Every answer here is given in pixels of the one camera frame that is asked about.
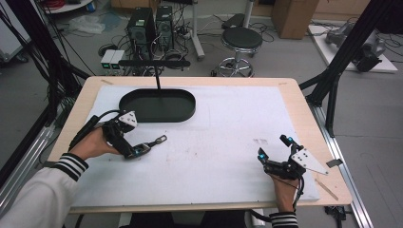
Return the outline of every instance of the black stool seat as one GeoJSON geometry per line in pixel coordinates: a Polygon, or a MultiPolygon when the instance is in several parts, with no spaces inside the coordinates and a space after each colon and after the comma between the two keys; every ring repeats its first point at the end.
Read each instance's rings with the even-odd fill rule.
{"type": "Polygon", "coordinates": [[[257,32],[244,27],[226,29],[221,39],[231,48],[258,48],[263,42],[263,39],[257,32]]]}

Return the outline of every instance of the black frame rail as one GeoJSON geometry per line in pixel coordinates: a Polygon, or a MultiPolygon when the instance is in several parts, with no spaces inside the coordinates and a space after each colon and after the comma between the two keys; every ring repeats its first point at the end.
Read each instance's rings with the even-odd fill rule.
{"type": "Polygon", "coordinates": [[[387,15],[389,8],[397,1],[398,0],[372,0],[358,18],[349,36],[342,44],[329,66],[316,77],[299,85],[301,90],[317,85],[313,92],[306,96],[307,102],[313,106],[322,106],[323,99],[329,94],[325,127],[332,137],[335,136],[333,126],[338,81],[347,65],[354,59],[371,32],[374,31],[378,22],[387,15]]]}

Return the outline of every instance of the stool base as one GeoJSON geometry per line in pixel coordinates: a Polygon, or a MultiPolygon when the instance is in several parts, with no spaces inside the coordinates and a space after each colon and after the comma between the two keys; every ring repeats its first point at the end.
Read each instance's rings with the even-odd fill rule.
{"type": "Polygon", "coordinates": [[[244,59],[237,61],[237,58],[234,57],[224,59],[218,66],[218,72],[223,77],[232,77],[240,74],[242,77],[252,78],[255,75],[255,71],[248,61],[244,59]]]}

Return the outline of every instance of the black tray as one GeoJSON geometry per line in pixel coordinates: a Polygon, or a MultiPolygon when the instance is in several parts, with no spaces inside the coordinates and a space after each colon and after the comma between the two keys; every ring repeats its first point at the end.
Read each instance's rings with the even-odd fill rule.
{"type": "Polygon", "coordinates": [[[139,123],[177,123],[193,116],[196,99],[183,89],[140,88],[124,95],[119,108],[134,111],[139,123]]]}

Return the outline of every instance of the wooden table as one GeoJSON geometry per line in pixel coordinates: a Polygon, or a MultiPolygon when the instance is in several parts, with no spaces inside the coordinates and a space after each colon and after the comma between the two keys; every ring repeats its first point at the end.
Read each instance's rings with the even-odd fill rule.
{"type": "MultiPolygon", "coordinates": [[[[288,78],[203,78],[203,77],[163,77],[162,86],[276,86],[278,87],[286,108],[289,112],[291,122],[296,130],[299,143],[315,155],[315,157],[325,166],[326,162],[332,160],[332,155],[305,98],[300,91],[297,82],[288,78]]],[[[155,78],[133,78],[133,77],[91,77],[86,83],[73,107],[67,122],[48,158],[49,162],[57,162],[60,156],[67,152],[68,145],[81,129],[86,121],[89,111],[97,97],[101,86],[153,86],[155,78]]],[[[329,175],[324,176],[313,172],[313,176],[320,194],[317,201],[301,201],[299,206],[304,205],[346,205],[350,204],[352,197],[342,178],[338,168],[328,169],[329,175]]],[[[254,202],[243,205],[204,205],[195,207],[192,205],[176,206],[174,210],[208,210],[208,209],[236,209],[236,208],[264,208],[275,207],[273,203],[254,202]]],[[[87,208],[74,213],[85,212],[130,212],[130,211],[169,211],[169,206],[149,207],[149,206],[125,206],[110,208],[87,208]]]]}

